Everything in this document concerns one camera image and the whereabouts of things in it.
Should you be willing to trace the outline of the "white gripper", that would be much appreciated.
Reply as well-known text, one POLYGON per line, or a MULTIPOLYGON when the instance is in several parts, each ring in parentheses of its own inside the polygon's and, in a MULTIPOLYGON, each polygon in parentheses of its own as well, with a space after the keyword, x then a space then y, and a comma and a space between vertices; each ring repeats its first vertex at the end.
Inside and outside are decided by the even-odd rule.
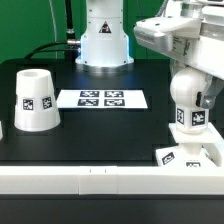
POLYGON ((180 37, 189 46, 183 51, 183 56, 172 62, 171 69, 175 74, 191 66, 208 73, 206 86, 197 93, 196 105, 212 109, 216 97, 224 88, 224 4, 169 4, 168 15, 201 20, 197 39, 180 37))

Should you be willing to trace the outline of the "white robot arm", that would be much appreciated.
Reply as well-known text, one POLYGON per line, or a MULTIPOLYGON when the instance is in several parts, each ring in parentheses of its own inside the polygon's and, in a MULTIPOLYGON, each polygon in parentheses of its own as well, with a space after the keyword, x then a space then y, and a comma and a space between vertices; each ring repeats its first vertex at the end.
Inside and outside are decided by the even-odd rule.
MULTIPOLYGON (((86 0, 87 28, 76 59, 83 70, 112 72, 133 62, 123 31, 123 0, 86 0)), ((164 0, 158 14, 134 25, 139 45, 207 74, 196 104, 214 107, 224 89, 224 0, 164 0)))

